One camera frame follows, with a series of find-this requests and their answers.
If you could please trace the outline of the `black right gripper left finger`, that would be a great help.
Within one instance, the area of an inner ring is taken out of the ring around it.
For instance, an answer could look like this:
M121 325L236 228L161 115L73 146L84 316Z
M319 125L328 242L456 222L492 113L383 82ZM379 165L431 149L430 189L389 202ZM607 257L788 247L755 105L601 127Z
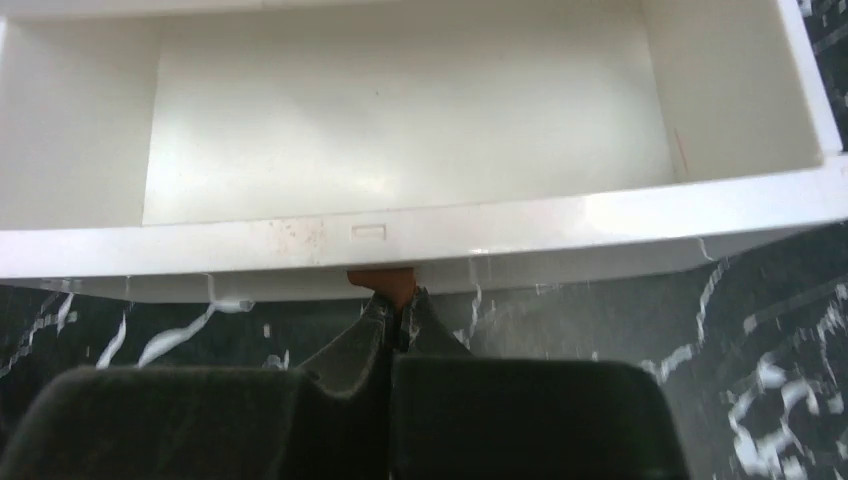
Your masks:
M5 479L385 479L396 320L380 296L298 367L76 368L29 408Z

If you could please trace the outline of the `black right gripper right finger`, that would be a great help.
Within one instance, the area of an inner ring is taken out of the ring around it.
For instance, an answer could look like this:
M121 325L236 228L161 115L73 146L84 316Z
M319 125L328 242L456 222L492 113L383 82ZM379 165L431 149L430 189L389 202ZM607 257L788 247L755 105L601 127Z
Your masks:
M392 368L396 479L686 479L654 377L615 361L476 357L427 291Z

